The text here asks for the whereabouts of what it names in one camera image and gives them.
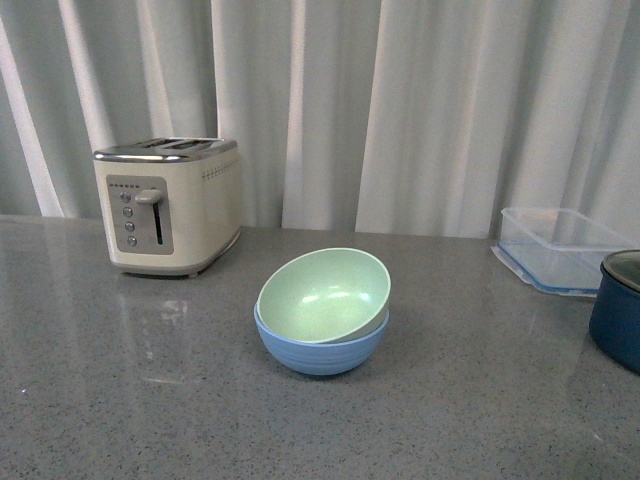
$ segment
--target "pot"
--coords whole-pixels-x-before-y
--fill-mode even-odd
[[[600,271],[589,333],[613,360],[640,373],[640,250],[608,255]]]

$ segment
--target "curtain fold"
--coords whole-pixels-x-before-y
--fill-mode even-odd
[[[640,242],[638,0],[0,0],[0,213],[98,217],[91,152],[238,141],[246,225]]]

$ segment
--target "toaster lever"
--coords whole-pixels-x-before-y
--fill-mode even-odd
[[[162,200],[162,192],[160,190],[143,190],[136,195],[136,203],[141,205],[153,205]]]

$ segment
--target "toaster control panel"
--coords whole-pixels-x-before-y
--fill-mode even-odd
[[[167,181],[162,177],[134,175],[107,175],[106,181],[118,249],[171,255]]]

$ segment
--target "toaster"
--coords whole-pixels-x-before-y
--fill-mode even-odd
[[[124,272],[196,276],[240,234],[234,140],[156,138],[98,150],[93,165],[109,257]]]

